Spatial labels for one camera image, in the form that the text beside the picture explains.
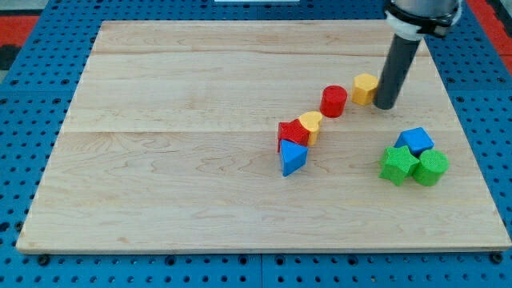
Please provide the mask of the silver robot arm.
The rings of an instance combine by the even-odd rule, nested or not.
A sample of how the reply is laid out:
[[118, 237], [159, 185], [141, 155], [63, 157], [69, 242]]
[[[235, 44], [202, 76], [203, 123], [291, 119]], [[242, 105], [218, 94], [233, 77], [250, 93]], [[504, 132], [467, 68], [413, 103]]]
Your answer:
[[447, 36], [462, 16], [463, 0], [386, 0], [386, 22], [400, 38], [420, 41]]

